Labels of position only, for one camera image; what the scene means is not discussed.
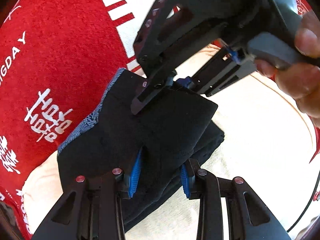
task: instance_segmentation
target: blue patterned trim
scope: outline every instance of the blue patterned trim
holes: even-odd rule
[[[104,99],[106,98],[107,93],[110,91],[111,87],[114,85],[114,83],[117,81],[117,79],[120,77],[122,72],[125,70],[125,68],[119,68],[117,73],[112,78],[111,82],[109,83],[107,89],[104,91],[100,103],[97,105],[96,109],[89,114],[81,123],[78,124],[78,126],[69,134],[69,136],[65,139],[63,143],[61,143],[58,147],[58,156],[61,153],[61,151],[74,139],[79,137],[81,134],[89,131],[92,127],[94,127],[98,123],[98,117],[99,113],[102,108],[102,103]]]

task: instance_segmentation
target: human hand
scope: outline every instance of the human hand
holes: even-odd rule
[[[295,46],[304,55],[320,57],[320,21],[314,12],[303,16],[295,36]],[[307,63],[297,63],[286,70],[278,70],[268,62],[255,60],[257,70],[266,77],[274,77],[278,87],[291,96],[298,109],[308,114],[313,124],[320,128],[320,68]]]

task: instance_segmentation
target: red fabric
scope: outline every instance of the red fabric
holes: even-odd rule
[[[0,28],[0,200],[12,206],[25,239],[20,190],[30,172],[96,107],[119,67],[140,68],[126,40],[140,26],[125,24],[142,22],[140,8],[152,0],[134,1],[19,0]]]
[[[313,157],[311,158],[310,162],[312,162],[312,160],[319,154],[320,152],[320,140],[319,140],[319,132],[320,129],[315,127],[315,132],[316,132],[316,142],[317,142],[317,148],[316,148],[316,152],[313,155]]]
[[[219,47],[219,48],[222,48],[222,45],[221,45],[221,43],[219,42],[219,40],[213,41],[212,44],[213,44],[213,45],[216,45],[216,46]]]
[[[312,10],[311,6],[307,3],[306,0],[296,0],[296,1],[297,1],[299,15],[303,15],[306,12],[309,12]]]

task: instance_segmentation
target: white chinese characters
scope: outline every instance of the white chinese characters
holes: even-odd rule
[[[14,5],[14,7],[12,8],[12,10],[10,11],[9,15],[6,17],[6,19],[4,20],[4,23],[9,19],[9,21],[11,20],[11,14],[18,8],[21,8],[21,5],[18,5],[18,3],[20,2],[20,0],[18,0],[16,2],[16,4]]]
[[[22,193],[22,190],[19,190],[19,189],[16,189],[16,192],[17,192],[17,195],[21,197],[21,206],[20,206],[20,209],[23,213],[23,222],[26,224],[26,229],[28,231],[29,234],[32,235],[31,231],[30,231],[30,228],[29,228],[29,222],[28,222],[28,218],[27,218],[27,214],[26,214],[26,210],[24,209],[24,198],[23,198],[23,193]]]
[[[64,130],[70,126],[72,123],[71,120],[66,119],[66,115],[69,114],[73,109],[69,109],[65,113],[59,111],[59,107],[52,103],[52,98],[45,100],[45,98],[50,93],[50,89],[47,88],[43,93],[38,92],[38,100],[35,104],[28,109],[27,115],[24,118],[24,121],[27,122],[30,119],[31,129],[40,134],[39,142],[43,137],[48,142],[54,142],[54,140],[58,137],[58,134],[63,134]],[[34,113],[39,106],[41,105],[42,118],[38,118],[39,114]]]
[[[18,163],[17,156],[13,150],[8,150],[8,141],[5,136],[0,136],[0,158],[7,171],[20,174],[20,171],[15,168]]]
[[[106,7],[109,7],[110,5],[116,4],[122,0],[102,1]],[[116,27],[128,58],[134,56],[133,42],[137,36],[137,32],[140,29],[141,24],[146,17],[146,14],[150,10],[150,7],[154,1],[155,0],[125,0],[126,3],[124,5],[120,5],[114,9],[108,10],[108,14],[110,15],[112,21],[115,21],[130,13],[132,13],[134,16],[134,19],[131,19]],[[139,63],[136,59],[127,64],[127,68],[130,71],[138,66]]]

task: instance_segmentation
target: black fabric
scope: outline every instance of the black fabric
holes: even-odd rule
[[[193,157],[203,164],[223,141],[211,121],[217,105],[175,85],[137,116],[130,104],[143,78],[124,71],[107,93],[98,123],[58,156],[62,188],[78,175],[94,177],[125,167],[143,146],[138,189],[122,201],[125,231],[156,210],[180,186],[179,167]]]

